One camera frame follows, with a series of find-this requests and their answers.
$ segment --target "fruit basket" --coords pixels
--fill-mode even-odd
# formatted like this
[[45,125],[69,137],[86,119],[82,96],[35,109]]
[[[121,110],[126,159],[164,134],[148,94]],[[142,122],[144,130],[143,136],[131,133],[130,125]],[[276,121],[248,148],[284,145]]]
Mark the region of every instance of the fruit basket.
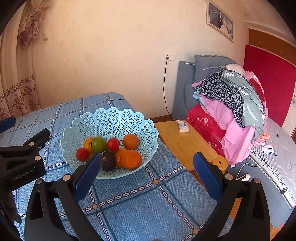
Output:
[[133,112],[130,109],[120,111],[115,107],[107,110],[100,108],[93,114],[87,112],[81,118],[74,119],[72,126],[64,130],[64,137],[60,142],[63,158],[71,168],[76,169],[85,164],[76,159],[75,152],[86,138],[100,136],[108,140],[116,137],[122,147],[122,139],[126,134],[135,134],[140,140],[136,150],[142,156],[141,166],[134,170],[115,168],[110,172],[101,169],[96,178],[116,179],[127,176],[145,166],[158,148],[158,130],[154,127],[152,120],[145,120],[142,113]]

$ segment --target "yellow tomato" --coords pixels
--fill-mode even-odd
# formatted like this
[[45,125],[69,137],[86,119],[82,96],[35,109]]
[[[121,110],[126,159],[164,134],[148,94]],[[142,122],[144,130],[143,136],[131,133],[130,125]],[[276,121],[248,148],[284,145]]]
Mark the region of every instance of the yellow tomato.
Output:
[[92,152],[92,140],[93,140],[94,137],[89,137],[87,138],[84,143],[83,143],[83,148],[87,149],[89,152]]

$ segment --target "picture frame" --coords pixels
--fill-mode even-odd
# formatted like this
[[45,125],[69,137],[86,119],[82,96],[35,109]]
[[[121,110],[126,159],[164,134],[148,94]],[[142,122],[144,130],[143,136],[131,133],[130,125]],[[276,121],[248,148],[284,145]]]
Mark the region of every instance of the picture frame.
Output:
[[216,29],[234,43],[235,23],[219,6],[211,0],[206,0],[207,25]]

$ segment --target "plaid tablecloth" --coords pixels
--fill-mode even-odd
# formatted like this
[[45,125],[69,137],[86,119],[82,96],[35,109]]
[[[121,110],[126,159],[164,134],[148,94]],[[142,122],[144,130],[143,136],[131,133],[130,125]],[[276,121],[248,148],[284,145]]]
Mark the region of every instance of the plaid tablecloth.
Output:
[[[35,111],[17,119],[15,127],[0,135],[0,146],[22,145],[44,128],[50,139],[40,151],[46,167],[45,181],[72,174],[64,162],[60,140],[72,120],[98,108],[131,105],[118,93],[105,93]],[[114,180],[96,179],[79,205],[104,240],[191,240],[210,216],[216,202],[160,141],[152,160],[141,170]],[[25,216],[31,182],[13,192],[22,224],[15,223],[24,239]],[[60,200],[56,205],[66,231],[75,235]],[[226,233],[232,220],[226,223]]]

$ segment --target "orange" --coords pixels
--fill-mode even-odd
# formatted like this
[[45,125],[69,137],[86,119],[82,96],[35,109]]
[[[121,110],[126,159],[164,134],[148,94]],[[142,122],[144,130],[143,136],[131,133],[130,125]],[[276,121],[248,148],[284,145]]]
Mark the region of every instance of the orange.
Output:
[[127,150],[125,148],[119,148],[116,152],[115,152],[115,166],[118,168],[122,168],[123,165],[121,163],[121,156],[124,152],[126,152]]
[[136,169],[142,164],[142,156],[136,150],[127,150],[121,155],[120,162],[123,168]]
[[93,140],[93,137],[89,137],[84,141],[84,143],[82,145],[82,147],[87,149],[90,153],[92,152],[92,145],[91,145],[92,140]]
[[134,134],[127,134],[122,139],[122,144],[126,149],[136,149],[140,144],[140,140]]

